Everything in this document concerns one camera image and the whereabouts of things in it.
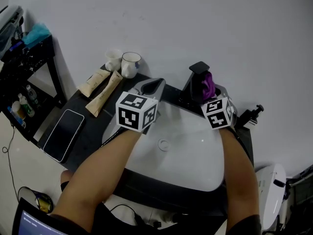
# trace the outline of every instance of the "person's knee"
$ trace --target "person's knee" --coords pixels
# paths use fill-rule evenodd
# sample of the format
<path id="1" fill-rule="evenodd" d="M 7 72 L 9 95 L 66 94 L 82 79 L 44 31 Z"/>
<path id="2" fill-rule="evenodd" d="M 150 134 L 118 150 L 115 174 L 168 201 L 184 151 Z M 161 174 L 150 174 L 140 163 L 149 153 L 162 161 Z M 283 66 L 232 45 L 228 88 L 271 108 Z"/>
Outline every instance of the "person's knee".
<path id="1" fill-rule="evenodd" d="M 61 173 L 61 184 L 64 183 L 64 182 L 68 182 L 70 181 L 70 179 L 72 178 L 73 176 L 73 173 L 70 172 L 69 170 L 64 170 L 62 173 Z"/>

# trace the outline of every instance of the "fiducial marker cube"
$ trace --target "fiducial marker cube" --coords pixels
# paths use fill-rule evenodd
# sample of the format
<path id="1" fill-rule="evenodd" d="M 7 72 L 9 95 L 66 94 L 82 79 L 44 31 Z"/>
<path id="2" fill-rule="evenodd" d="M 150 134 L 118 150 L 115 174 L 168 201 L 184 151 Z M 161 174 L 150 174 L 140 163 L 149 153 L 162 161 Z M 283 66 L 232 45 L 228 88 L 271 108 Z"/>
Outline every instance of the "fiducial marker cube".
<path id="1" fill-rule="evenodd" d="M 201 109 L 213 130 L 231 125 L 233 110 L 227 97 L 208 102 Z"/>
<path id="2" fill-rule="evenodd" d="M 157 116 L 158 100 L 123 92 L 116 102 L 116 124 L 142 132 Z"/>

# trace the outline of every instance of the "white tile floor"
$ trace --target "white tile floor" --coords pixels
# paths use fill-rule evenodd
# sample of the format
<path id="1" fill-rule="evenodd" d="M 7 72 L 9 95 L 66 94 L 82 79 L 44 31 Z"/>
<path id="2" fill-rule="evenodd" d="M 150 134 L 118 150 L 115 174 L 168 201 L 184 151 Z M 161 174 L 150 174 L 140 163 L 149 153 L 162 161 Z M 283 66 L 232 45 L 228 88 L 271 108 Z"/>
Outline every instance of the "white tile floor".
<path id="1" fill-rule="evenodd" d="M 12 138 L 13 128 L 3 113 L 0 113 L 0 133 L 0 148 L 8 146 Z M 57 203 L 61 195 L 60 175 L 65 168 L 31 142 L 28 142 L 18 130 L 15 131 L 9 152 L 16 189 L 27 186 L 48 194 L 53 202 Z M 7 154 L 3 153 L 0 153 L 0 186 L 0 233 L 5 235 L 12 232 L 18 202 L 13 190 L 8 157 Z M 161 221 L 160 216 L 164 214 L 164 211 L 143 206 L 115 195 L 112 195 L 105 203 L 109 209 L 118 204 L 129 205 L 146 223 L 150 221 L 150 224 L 155 220 Z M 135 225 L 133 213 L 129 208 L 120 206 L 112 213 L 125 223 Z M 162 228 L 168 226 L 162 222 Z M 224 223 L 217 234 L 225 234 L 225 229 Z"/>

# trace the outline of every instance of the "mug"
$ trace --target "mug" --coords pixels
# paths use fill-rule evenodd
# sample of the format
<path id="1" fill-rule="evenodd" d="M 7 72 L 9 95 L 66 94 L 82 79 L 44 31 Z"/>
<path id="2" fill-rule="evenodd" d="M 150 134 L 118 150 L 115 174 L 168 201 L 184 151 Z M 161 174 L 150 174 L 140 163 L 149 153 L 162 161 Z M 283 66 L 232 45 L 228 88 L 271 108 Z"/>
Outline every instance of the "mug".
<path id="1" fill-rule="evenodd" d="M 140 66 L 141 56 L 135 52 L 126 52 L 122 56 L 122 76 L 133 78 Z"/>
<path id="2" fill-rule="evenodd" d="M 106 69 L 108 71 L 118 71 L 121 68 L 122 55 L 123 52 L 118 49 L 108 50 L 105 53 L 105 56 L 108 59 L 106 62 Z"/>

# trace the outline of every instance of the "sink basin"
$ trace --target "sink basin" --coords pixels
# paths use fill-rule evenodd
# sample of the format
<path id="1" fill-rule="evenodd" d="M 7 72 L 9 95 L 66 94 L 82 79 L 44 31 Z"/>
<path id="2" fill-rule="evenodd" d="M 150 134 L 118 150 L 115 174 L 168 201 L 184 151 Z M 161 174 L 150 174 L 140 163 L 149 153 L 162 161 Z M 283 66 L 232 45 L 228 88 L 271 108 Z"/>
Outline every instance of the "sink basin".
<path id="1" fill-rule="evenodd" d="M 160 116 L 139 141 L 126 168 L 176 186 L 213 191 L 224 179 L 221 136 L 204 118 L 166 102 L 158 105 Z M 115 116 L 102 141 L 119 126 Z"/>

